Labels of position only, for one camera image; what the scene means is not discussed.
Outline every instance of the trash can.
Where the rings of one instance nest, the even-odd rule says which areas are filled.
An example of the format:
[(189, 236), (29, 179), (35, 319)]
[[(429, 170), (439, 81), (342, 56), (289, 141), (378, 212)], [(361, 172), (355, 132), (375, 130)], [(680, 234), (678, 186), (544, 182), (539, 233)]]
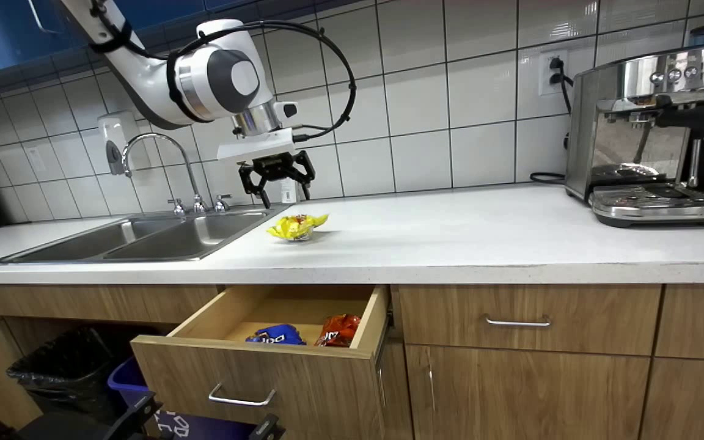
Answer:
[(80, 413), (112, 425), (127, 407), (106, 380), (132, 356), (129, 341), (154, 332), (142, 326), (82, 326), (22, 357), (7, 375), (18, 380), (43, 413)]
[[(107, 381), (127, 405), (133, 405), (149, 392), (145, 379), (134, 357), (126, 360), (114, 370)], [(161, 409), (154, 415), (160, 431), (173, 432), (174, 438), (189, 440), (246, 440), (255, 426), (226, 420), (196, 417)]]

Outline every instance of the black trash bag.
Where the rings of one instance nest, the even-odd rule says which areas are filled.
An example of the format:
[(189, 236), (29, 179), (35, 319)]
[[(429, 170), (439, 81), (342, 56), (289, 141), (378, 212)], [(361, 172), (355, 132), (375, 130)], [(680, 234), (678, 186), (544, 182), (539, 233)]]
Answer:
[(112, 425), (126, 411), (120, 393), (107, 386), (112, 371), (132, 356), (130, 340), (153, 328), (98, 324), (65, 332), (13, 363), (17, 379), (43, 413), (70, 412)]

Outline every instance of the orange chip bag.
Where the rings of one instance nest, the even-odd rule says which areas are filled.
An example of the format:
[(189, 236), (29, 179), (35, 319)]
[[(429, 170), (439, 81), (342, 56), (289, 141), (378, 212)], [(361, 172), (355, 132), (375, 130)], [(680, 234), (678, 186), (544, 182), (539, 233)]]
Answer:
[(319, 335), (317, 347), (349, 347), (360, 325), (360, 317), (355, 315), (336, 315), (324, 321), (322, 334)]

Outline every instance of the sink basin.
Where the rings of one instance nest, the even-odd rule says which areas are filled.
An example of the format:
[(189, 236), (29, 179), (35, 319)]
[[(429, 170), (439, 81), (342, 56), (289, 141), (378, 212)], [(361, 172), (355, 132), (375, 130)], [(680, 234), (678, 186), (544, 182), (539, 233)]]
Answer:
[(158, 262), (201, 259), (287, 208), (176, 217), (137, 215), (0, 258), (2, 264)]
[(267, 217), (265, 212), (248, 212), (191, 218), (166, 233), (145, 237), (110, 252), (105, 259), (199, 259), (220, 248), (221, 243), (229, 243), (260, 225)]

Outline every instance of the cabinet handle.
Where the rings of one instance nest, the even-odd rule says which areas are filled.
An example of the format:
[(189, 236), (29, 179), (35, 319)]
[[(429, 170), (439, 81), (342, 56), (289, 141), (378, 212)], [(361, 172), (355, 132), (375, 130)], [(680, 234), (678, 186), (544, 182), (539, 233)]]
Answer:
[(519, 323), (518, 321), (494, 321), (489, 317), (489, 315), (483, 315), (485, 322), (491, 324), (491, 326), (509, 326), (509, 328), (549, 328), (550, 327), (550, 317), (547, 315), (542, 315), (542, 319), (545, 320), (544, 323)]
[(436, 412), (436, 395), (433, 393), (433, 368), (431, 362), (428, 362), (428, 382), (431, 383), (431, 409)]
[(42, 26), (42, 21), (40, 20), (40, 15), (37, 14), (37, 8), (34, 7), (34, 2), (32, 0), (28, 0), (29, 6), (31, 7), (31, 15), (34, 16), (34, 21), (37, 22), (37, 27), (40, 28), (40, 31), (43, 31), (46, 34), (61, 34), (61, 32), (56, 32), (56, 31), (51, 31), (50, 29), (45, 29), (44, 26)]
[(234, 398), (224, 398), (224, 397), (216, 397), (214, 394), (221, 388), (221, 382), (211, 390), (211, 392), (208, 394), (208, 400), (212, 402), (219, 402), (219, 403), (230, 403), (232, 405), (240, 405), (240, 406), (268, 406), (269, 403), (271, 403), (271, 399), (273, 396), (276, 395), (276, 388), (271, 390), (271, 393), (268, 394), (268, 397), (265, 398), (263, 401), (248, 401), (248, 400), (237, 400)]
[(382, 368), (376, 371), (377, 376), (379, 376), (379, 392), (382, 393), (382, 407), (387, 407), (387, 398), (385, 397), (385, 383), (382, 382)]

